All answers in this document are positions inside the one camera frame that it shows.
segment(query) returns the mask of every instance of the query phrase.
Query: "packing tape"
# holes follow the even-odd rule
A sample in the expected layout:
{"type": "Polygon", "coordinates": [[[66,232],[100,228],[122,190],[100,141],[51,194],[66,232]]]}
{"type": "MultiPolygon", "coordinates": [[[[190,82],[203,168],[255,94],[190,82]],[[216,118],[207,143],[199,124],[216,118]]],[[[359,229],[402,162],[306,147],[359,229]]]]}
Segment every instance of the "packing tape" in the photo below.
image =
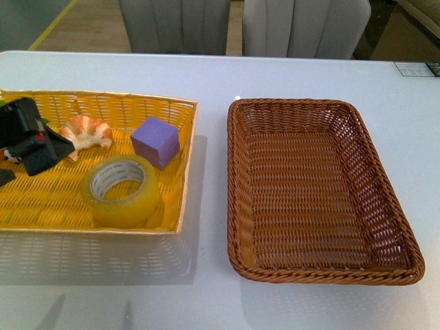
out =
{"type": "Polygon", "coordinates": [[[80,194],[93,219],[113,228],[136,226],[153,213],[160,200],[153,166],[137,155],[112,156],[90,168],[80,183],[80,194]],[[105,199],[110,188],[127,180],[140,182],[140,187],[123,199],[105,199]]]}

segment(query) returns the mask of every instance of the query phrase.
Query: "table surface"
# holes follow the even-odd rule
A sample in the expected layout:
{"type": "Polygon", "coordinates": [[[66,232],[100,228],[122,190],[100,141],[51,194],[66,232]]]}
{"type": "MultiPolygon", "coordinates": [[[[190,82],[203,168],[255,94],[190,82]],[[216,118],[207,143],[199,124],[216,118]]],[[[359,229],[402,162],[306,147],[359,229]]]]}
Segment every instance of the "table surface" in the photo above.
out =
{"type": "Polygon", "coordinates": [[[173,238],[0,234],[0,329],[440,329],[440,79],[392,62],[4,52],[0,88],[199,101],[173,238]],[[228,260],[235,98],[330,98],[360,112],[426,261],[405,287],[256,283],[228,260]]]}

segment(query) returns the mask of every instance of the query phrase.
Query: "basket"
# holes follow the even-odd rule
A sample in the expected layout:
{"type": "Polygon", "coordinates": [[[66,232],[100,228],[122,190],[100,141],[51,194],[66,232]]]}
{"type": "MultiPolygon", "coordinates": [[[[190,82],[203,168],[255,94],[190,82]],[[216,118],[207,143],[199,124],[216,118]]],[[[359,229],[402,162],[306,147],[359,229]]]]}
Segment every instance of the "basket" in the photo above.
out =
{"type": "Polygon", "coordinates": [[[34,177],[24,165],[0,163],[16,179],[0,187],[0,231],[71,232],[85,234],[179,234],[184,220],[190,156],[198,103],[191,100],[130,93],[94,91],[6,91],[0,100],[33,98],[43,118],[57,131],[72,116],[82,114],[105,120],[113,131],[109,151],[99,147],[80,151],[79,160],[66,160],[34,177]],[[178,128],[180,152],[164,170],[155,169],[162,200],[143,223],[130,229],[102,228],[95,224],[78,187],[85,173],[99,161],[119,154],[134,154],[130,135],[149,116],[178,128]]]}
{"type": "Polygon", "coordinates": [[[271,283],[409,285],[425,270],[358,111],[337,100],[231,104],[228,254],[271,283]]]}

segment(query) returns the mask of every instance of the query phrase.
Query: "chair back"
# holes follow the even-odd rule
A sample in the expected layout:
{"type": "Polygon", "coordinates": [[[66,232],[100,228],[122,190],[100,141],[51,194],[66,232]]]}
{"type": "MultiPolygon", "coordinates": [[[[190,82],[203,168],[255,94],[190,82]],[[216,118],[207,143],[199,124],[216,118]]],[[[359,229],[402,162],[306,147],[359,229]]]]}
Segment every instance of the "chair back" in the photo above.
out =
{"type": "Polygon", "coordinates": [[[119,0],[134,53],[226,54],[230,0],[119,0]]]}
{"type": "Polygon", "coordinates": [[[370,15],[368,0],[245,0],[243,55],[349,59],[370,15]]]}

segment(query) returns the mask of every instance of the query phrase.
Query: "wooden floor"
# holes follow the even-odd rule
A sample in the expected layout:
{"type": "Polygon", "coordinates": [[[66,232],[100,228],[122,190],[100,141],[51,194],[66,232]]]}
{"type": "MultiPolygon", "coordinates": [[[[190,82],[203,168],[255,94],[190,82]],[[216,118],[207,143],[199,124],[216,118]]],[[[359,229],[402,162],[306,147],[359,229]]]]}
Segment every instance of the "wooden floor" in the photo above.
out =
{"type": "MultiPolygon", "coordinates": [[[[241,55],[242,1],[232,1],[226,54],[241,55]]],[[[35,50],[130,52],[118,0],[77,0],[35,50]]]]}

